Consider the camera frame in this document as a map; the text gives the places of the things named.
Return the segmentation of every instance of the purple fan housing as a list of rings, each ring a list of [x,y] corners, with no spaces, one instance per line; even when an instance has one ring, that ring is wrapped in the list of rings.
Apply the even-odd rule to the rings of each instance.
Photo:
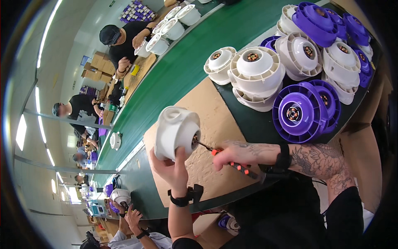
[[[330,16],[324,8],[316,4],[301,2],[292,20],[316,44],[330,47],[338,33],[338,26]]]
[[[322,98],[308,82],[281,90],[274,101],[272,119],[281,137],[291,143],[305,143],[317,138],[328,127],[329,121]]]
[[[337,126],[337,122],[340,117],[341,105],[339,96],[337,95],[336,90],[334,90],[334,88],[326,81],[311,80],[309,83],[315,87],[325,104],[329,122],[323,133],[330,133]]]
[[[347,25],[345,21],[333,10],[325,8],[328,12],[330,17],[336,22],[337,24],[337,37],[343,40],[347,40]]]
[[[355,16],[344,13],[343,19],[347,24],[347,33],[349,36],[361,46],[368,46],[369,45],[369,32],[363,26],[361,21],[358,20]]]
[[[369,81],[373,74],[373,68],[371,66],[368,57],[365,53],[356,46],[351,46],[354,52],[357,54],[359,61],[361,62],[361,72],[359,73],[359,85],[363,88],[368,87]]]
[[[268,37],[265,39],[263,42],[261,42],[260,47],[267,47],[269,49],[272,49],[276,52],[275,50],[275,41],[279,38],[280,36],[274,35],[271,37]]]

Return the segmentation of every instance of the fluorescent light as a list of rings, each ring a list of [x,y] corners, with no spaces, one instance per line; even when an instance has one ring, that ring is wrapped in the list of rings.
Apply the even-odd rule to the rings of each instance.
[[[39,121],[39,127],[40,127],[41,137],[43,138],[43,142],[47,143],[46,135],[44,134],[43,121],[41,120],[41,116],[37,116],[37,119]]]
[[[53,9],[53,12],[51,12],[50,18],[46,25],[46,28],[44,29],[43,38],[41,38],[41,43],[40,43],[39,57],[37,58],[37,66],[36,66],[37,68],[40,67],[41,53],[43,52],[44,42],[46,41],[47,33],[50,29],[51,22],[53,22],[55,13],[56,13],[59,5],[61,4],[61,2],[62,2],[62,0],[58,0],[57,4],[55,5],[55,7]]]
[[[39,88],[35,87],[35,96],[36,96],[36,111],[40,113],[40,100],[39,100]]]
[[[50,158],[51,164],[52,164],[53,166],[55,166],[55,163],[54,163],[53,157],[51,156],[51,153],[50,153],[50,150],[49,150],[49,149],[47,149],[47,154],[49,155],[49,158]]]
[[[60,180],[62,183],[64,183],[64,181],[62,180],[62,177],[61,177],[61,175],[59,174],[58,171],[57,171],[57,176],[58,176],[59,180]]]
[[[21,151],[23,151],[23,143],[25,142],[25,134],[26,134],[26,122],[25,122],[25,117],[22,114],[20,123],[18,124],[17,137],[16,137],[18,147],[20,148]]]
[[[57,193],[57,189],[55,188],[55,181],[54,181],[54,179],[51,179],[51,187],[53,188],[53,193],[56,194],[56,193]]]

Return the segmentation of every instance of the cardboard sheet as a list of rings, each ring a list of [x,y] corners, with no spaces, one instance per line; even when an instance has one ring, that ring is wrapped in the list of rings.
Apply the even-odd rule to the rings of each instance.
[[[245,141],[235,119],[208,77],[175,105],[185,107],[199,115],[202,143],[214,147],[225,140]],[[149,151],[155,143],[156,125],[154,124],[144,134],[148,157],[150,155]],[[167,196],[167,191],[170,186],[153,171],[150,158],[149,162],[160,199],[163,205],[168,207],[170,197]],[[198,146],[185,162],[189,174],[188,186],[193,186],[196,183],[204,187],[201,201],[228,194],[255,182],[255,180],[250,179],[230,166],[224,166],[221,171],[216,172],[212,162],[213,156],[203,146]],[[259,172],[257,165],[252,165],[252,170]]]

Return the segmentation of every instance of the stacked boxes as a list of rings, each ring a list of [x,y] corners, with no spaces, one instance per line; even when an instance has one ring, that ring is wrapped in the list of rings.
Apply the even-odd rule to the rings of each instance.
[[[123,10],[119,16],[119,20],[125,23],[132,21],[153,21],[158,15],[148,6],[143,5],[140,1],[132,1]]]

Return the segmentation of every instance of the sleeve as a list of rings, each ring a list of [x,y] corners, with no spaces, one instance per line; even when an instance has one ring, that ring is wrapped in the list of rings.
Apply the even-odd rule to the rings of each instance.
[[[127,239],[127,236],[120,230],[118,230],[111,241],[108,242],[108,246],[112,243],[123,241]]]
[[[330,248],[355,248],[363,233],[361,198],[357,187],[339,194],[326,212],[326,236]]]
[[[190,238],[179,238],[173,243],[173,249],[203,249],[203,247],[195,240]]]

